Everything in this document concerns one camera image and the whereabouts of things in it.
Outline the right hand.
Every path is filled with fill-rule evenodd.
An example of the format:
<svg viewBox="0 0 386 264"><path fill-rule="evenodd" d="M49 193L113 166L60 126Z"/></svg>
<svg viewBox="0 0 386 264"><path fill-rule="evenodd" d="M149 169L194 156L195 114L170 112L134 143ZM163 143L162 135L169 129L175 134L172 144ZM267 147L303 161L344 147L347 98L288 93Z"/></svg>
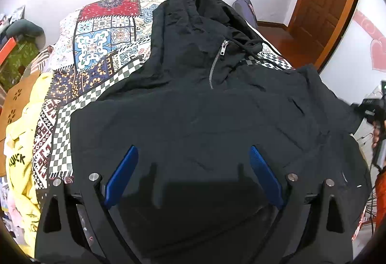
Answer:
<svg viewBox="0 0 386 264"><path fill-rule="evenodd" d="M373 135L372 135L372 148L375 148L378 144L379 141L379 136L380 136L380 123L379 122L374 122L373 123Z"/></svg>

